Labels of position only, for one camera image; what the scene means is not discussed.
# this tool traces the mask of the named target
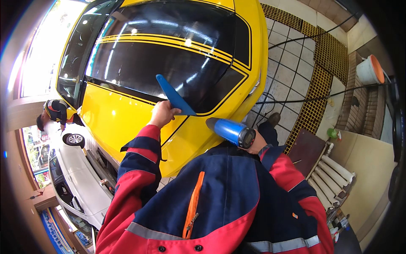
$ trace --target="blue heat gun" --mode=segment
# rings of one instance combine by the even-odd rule
[[[182,110],[181,115],[197,115],[161,74],[156,75],[156,80],[172,106]],[[255,130],[228,119],[211,117],[206,120],[206,125],[220,137],[244,149],[251,147],[256,135]]]
[[[220,137],[244,149],[250,148],[255,140],[255,130],[248,128],[245,124],[211,117],[206,120],[206,125]]]

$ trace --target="orange zipper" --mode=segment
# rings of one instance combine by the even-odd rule
[[[192,196],[190,197],[188,213],[186,215],[185,226],[183,228],[182,238],[190,239],[192,235],[193,223],[196,220],[199,213],[196,212],[197,202],[199,201],[200,189],[202,188],[204,178],[204,171],[199,173],[199,178],[197,179],[196,186],[194,187]]]

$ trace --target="bucket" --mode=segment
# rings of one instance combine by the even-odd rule
[[[382,84],[385,81],[382,67],[374,55],[357,65],[356,74],[362,85]]]

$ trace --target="white car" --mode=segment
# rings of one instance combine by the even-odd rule
[[[84,127],[70,124],[64,132],[55,131],[59,124],[45,128],[51,138],[48,165],[56,198],[75,226],[92,237],[91,226],[101,228],[116,183],[91,153],[82,150],[85,138],[79,133]]]

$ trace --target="shoe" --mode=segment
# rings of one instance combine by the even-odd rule
[[[279,113],[273,113],[269,118],[268,122],[275,128],[275,126],[281,120],[281,115]]]

